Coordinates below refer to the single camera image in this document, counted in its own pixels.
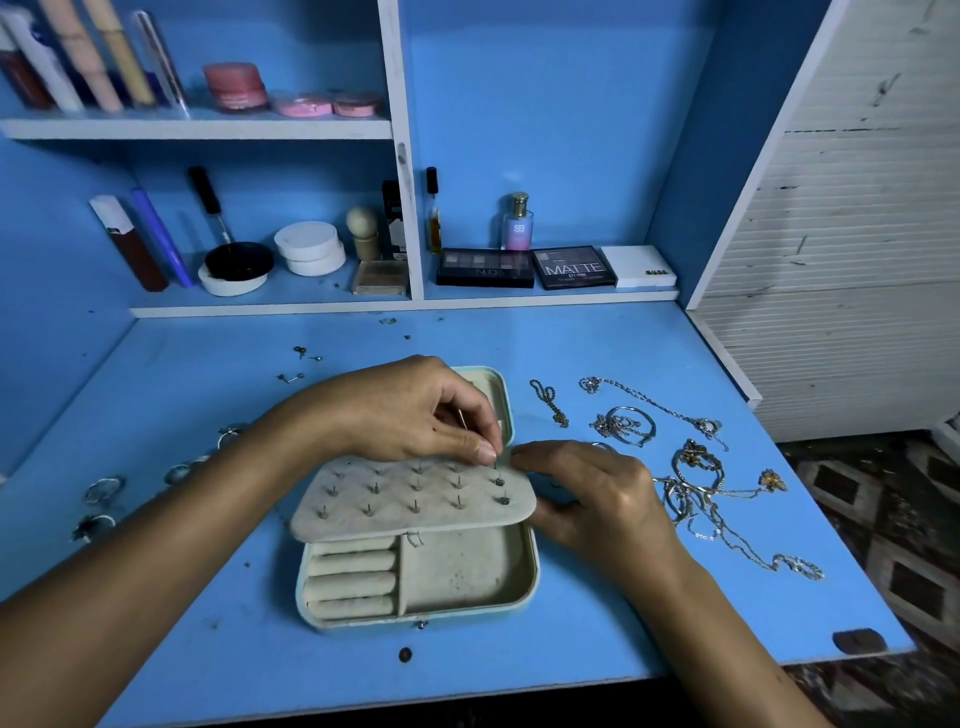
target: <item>necklace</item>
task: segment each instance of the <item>necklace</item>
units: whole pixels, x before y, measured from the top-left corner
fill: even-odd
[[[560,411],[560,407],[553,403],[553,400],[557,398],[557,390],[553,387],[544,387],[536,379],[530,380],[530,386],[534,388],[540,401],[553,410],[553,421],[560,427],[570,427],[570,420]]]
[[[617,389],[623,392],[626,392],[631,397],[636,397],[638,400],[643,400],[647,404],[650,404],[656,407],[658,410],[666,412],[671,417],[676,417],[679,420],[683,420],[686,423],[690,423],[691,425],[696,427],[697,430],[700,432],[700,434],[702,434],[708,440],[716,440],[717,443],[719,443],[721,447],[723,447],[724,452],[727,452],[730,450],[730,448],[728,448],[727,445],[717,436],[717,433],[720,431],[720,427],[722,426],[719,420],[709,420],[707,418],[695,419],[692,417],[687,417],[686,415],[680,414],[680,412],[674,412],[672,409],[667,409],[662,404],[657,404],[642,392],[638,392],[636,389],[631,389],[625,384],[621,384],[618,381],[613,381],[612,379],[603,379],[603,378],[600,378],[599,376],[585,376],[583,379],[580,380],[580,387],[585,392],[587,392],[587,394],[594,395],[597,393],[597,391],[600,389],[600,385],[603,383],[607,383],[611,386],[614,386]]]
[[[631,417],[616,414],[621,409],[628,412],[636,412],[638,415],[642,416],[648,423],[650,423],[650,431],[644,432],[642,429],[640,429],[643,426],[643,423],[640,420],[634,420]],[[624,445],[636,445],[638,448],[642,448],[648,442],[657,437],[657,423],[654,422],[650,415],[648,415],[642,409],[637,409],[636,407],[614,407],[606,415],[597,415],[596,421],[591,423],[590,426],[600,433],[601,437],[615,437]],[[627,435],[634,435],[637,437],[637,441],[634,442],[632,440],[628,440]]]
[[[786,556],[775,553],[770,561],[765,560],[750,545],[743,536],[727,525],[720,515],[720,507],[713,500],[715,496],[729,496],[745,498],[747,500],[759,496],[761,493],[775,493],[785,491],[783,479],[772,470],[765,470],[760,474],[757,486],[753,490],[725,491],[723,488],[726,475],[723,464],[715,455],[708,452],[703,445],[687,440],[684,446],[674,453],[673,475],[655,477],[654,482],[663,484],[663,504],[673,512],[673,523],[680,525],[686,521],[686,529],[698,539],[713,541],[720,539],[728,548],[739,551],[758,566],[768,571],[777,571],[781,565],[786,565],[791,571],[802,574],[813,581],[824,578],[823,571],[809,561],[798,556]],[[709,486],[699,486],[690,483],[680,472],[680,466],[714,473],[713,483]],[[713,526],[712,532],[707,535],[694,530],[693,522],[697,516],[704,516]]]

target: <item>open jewelry box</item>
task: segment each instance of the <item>open jewelry box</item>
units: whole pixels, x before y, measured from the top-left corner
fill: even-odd
[[[487,367],[456,371],[514,439],[507,386]],[[304,543],[297,607],[309,624],[377,624],[514,609],[540,579],[536,496],[525,473],[448,458],[325,463],[291,521]]]

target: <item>purple tube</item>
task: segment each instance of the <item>purple tube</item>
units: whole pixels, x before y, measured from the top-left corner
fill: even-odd
[[[167,260],[170,261],[170,265],[174,269],[174,275],[177,277],[180,285],[184,288],[190,288],[196,285],[194,280],[190,278],[186,266],[183,264],[183,258],[180,257],[180,252],[174,245],[174,240],[170,237],[167,226],[163,224],[160,216],[156,214],[154,204],[150,202],[147,193],[139,187],[132,189],[130,192],[133,195],[133,203],[136,205],[137,212],[140,213],[140,218],[143,220],[144,225],[150,229],[150,233],[154,237],[157,245],[160,246],[163,254],[167,256]]]

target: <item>person's left hand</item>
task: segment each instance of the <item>person's left hand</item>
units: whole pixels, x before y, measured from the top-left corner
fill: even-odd
[[[435,356],[411,356],[328,379],[267,417],[277,416],[296,422],[288,436],[302,439],[306,451],[312,448],[319,457],[350,454],[396,462],[448,455],[490,465],[503,451],[486,395]]]

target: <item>black lid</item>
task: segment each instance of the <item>black lid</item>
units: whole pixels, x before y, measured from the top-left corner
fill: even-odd
[[[259,243],[230,243],[207,253],[204,263],[215,279],[253,280],[274,269],[274,254]]]
[[[437,168],[427,167],[426,168],[426,193],[428,195],[435,195],[438,192],[440,192],[440,187],[437,185]]]

